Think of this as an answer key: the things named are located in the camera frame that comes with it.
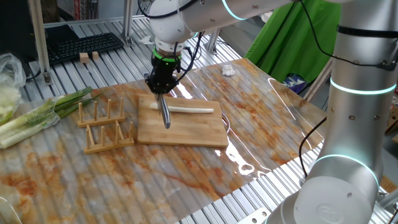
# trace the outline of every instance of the leek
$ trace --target leek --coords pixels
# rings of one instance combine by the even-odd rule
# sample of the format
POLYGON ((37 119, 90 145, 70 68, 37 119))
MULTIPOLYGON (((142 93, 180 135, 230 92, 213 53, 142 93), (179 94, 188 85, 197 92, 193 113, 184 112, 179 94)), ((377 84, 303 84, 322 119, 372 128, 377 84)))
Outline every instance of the leek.
POLYGON ((67 96, 62 96, 56 102, 46 101, 42 106, 0 126, 0 149, 13 146, 28 137, 31 137, 47 127, 54 125, 59 119, 68 116, 78 109, 78 102, 83 106, 103 94, 82 100, 93 89, 91 87, 79 90, 67 96))

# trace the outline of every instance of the wooden rack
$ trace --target wooden rack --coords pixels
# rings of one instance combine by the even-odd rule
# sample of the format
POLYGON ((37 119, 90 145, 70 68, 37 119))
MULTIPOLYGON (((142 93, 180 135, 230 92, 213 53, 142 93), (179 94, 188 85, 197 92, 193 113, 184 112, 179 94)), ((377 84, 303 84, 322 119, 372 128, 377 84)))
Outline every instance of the wooden rack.
POLYGON ((79 121, 77 125, 79 128, 84 128, 89 124, 90 126, 98 126, 103 124, 110 124, 115 121, 125 121, 126 118, 124 117, 123 113, 123 98, 120 98, 120 113, 117 116, 111 117, 111 99, 108 100, 108 115, 103 118, 97 118, 97 101, 94 101, 94 118, 84 121, 83 120, 83 105, 79 103, 79 121))
POLYGON ((123 136, 122 129, 120 128, 119 121, 124 121, 126 118, 124 117, 123 113, 123 98, 120 99, 121 106, 120 106, 120 114, 119 116, 111 118, 111 100, 108 100, 108 115, 107 117, 104 118, 97 118, 97 101, 94 101, 94 118, 88 121, 83 121, 83 110, 82 110, 82 104, 79 103, 79 116, 80 120, 78 121, 78 127, 79 128, 87 128, 86 129, 86 140, 87 140, 87 145, 84 148, 85 154, 92 154, 92 153, 97 153, 97 152, 103 152, 103 151, 108 151, 112 149, 118 149, 121 147, 126 147, 126 146, 133 146, 134 145, 134 140, 132 138, 132 128, 133 128, 133 123, 132 121, 130 122, 130 130, 129 130, 129 138, 125 139, 123 136), (111 124, 115 123, 116 124, 116 130, 115 130, 115 140, 113 142, 105 142, 105 127, 101 127, 101 142, 99 144, 96 144, 94 142, 94 137, 93 133, 91 132, 91 126, 98 126, 98 125, 104 125, 104 124, 111 124))

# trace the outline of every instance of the green cloth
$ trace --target green cloth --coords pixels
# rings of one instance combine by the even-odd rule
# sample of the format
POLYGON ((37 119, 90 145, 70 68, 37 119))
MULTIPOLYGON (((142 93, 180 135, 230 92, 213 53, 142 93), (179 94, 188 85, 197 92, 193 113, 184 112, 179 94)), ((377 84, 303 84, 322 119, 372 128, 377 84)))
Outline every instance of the green cloth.
MULTIPOLYGON (((296 2, 279 35, 266 52, 292 5, 290 3, 274 11, 245 58, 279 82, 294 73, 310 83, 317 78, 329 57, 318 49, 308 18, 299 2, 296 2)), ((321 48, 332 54, 340 19, 340 5, 322 0, 306 0, 305 7, 321 48)))

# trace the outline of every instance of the keyboard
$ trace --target keyboard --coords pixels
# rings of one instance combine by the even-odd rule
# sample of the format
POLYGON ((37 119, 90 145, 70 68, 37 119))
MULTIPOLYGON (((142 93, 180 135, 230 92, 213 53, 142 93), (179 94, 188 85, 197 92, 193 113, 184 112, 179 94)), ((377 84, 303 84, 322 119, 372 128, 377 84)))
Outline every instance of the keyboard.
POLYGON ((80 53, 105 52, 119 49, 124 43, 113 33, 98 34, 78 40, 47 44, 50 65, 79 59, 80 53))

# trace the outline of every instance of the marble-patterned sheet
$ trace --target marble-patterned sheet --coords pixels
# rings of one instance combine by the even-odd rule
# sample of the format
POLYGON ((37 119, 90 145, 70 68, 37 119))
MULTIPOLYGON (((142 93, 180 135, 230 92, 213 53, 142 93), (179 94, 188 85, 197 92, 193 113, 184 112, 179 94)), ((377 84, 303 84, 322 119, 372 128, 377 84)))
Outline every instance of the marble-patterned sheet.
MULTIPOLYGON (((175 223, 220 197, 297 157, 302 138, 325 113, 246 59, 191 71, 170 96, 219 101, 231 123, 226 149, 135 145, 85 156, 85 129, 78 113, 56 126, 0 151, 0 218, 7 223, 175 223)), ((124 97, 129 122, 137 128, 143 81, 94 90, 113 113, 124 97)), ((23 114, 42 102, 21 105, 23 114)), ((105 115, 104 109, 99 114, 105 115)), ((85 118, 93 105, 85 108, 85 118)), ((98 137, 100 129, 93 128, 98 137)), ((324 127, 306 150, 322 141, 324 127)), ((114 125, 106 126, 114 139, 114 125)))

